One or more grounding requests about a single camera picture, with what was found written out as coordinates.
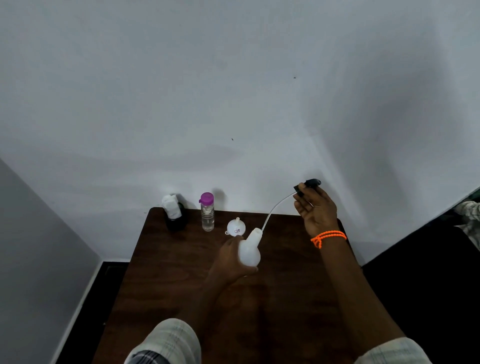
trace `liquid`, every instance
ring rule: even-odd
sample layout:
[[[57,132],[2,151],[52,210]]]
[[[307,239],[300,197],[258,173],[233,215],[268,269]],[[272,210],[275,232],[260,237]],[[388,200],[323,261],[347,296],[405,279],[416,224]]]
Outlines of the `liquid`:
[[[215,216],[213,214],[207,217],[202,215],[202,228],[205,231],[212,231],[214,224],[215,224]]]

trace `purple lid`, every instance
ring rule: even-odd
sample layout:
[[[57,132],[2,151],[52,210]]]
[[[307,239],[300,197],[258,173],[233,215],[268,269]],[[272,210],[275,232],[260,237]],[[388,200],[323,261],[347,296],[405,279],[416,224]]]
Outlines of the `purple lid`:
[[[205,192],[200,196],[200,200],[198,200],[204,206],[213,205],[213,195],[210,192]]]

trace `white tissue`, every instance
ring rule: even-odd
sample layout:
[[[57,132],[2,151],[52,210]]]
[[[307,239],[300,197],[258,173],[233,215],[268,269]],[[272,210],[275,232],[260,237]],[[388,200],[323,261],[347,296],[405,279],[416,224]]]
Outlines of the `white tissue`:
[[[162,206],[170,220],[181,216],[180,206],[176,195],[166,195],[162,198]]]

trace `person's left hand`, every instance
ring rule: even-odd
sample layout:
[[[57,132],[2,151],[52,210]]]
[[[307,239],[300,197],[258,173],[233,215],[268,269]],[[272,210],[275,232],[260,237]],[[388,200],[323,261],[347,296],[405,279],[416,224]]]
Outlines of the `person's left hand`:
[[[222,245],[215,258],[208,276],[219,279],[225,284],[231,284],[238,278],[254,274],[258,271],[257,267],[247,267],[240,263],[239,244],[243,240],[242,236],[235,236],[227,240]]]

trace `black floor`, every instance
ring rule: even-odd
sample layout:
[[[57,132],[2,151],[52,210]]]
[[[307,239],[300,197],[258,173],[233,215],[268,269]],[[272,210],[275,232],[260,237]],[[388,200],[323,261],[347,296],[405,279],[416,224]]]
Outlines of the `black floor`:
[[[442,216],[363,266],[392,318],[433,363],[480,357],[480,252],[453,222]],[[92,361],[127,266],[102,265],[58,364]]]
[[[102,264],[57,364],[92,362],[127,267],[128,263]]]

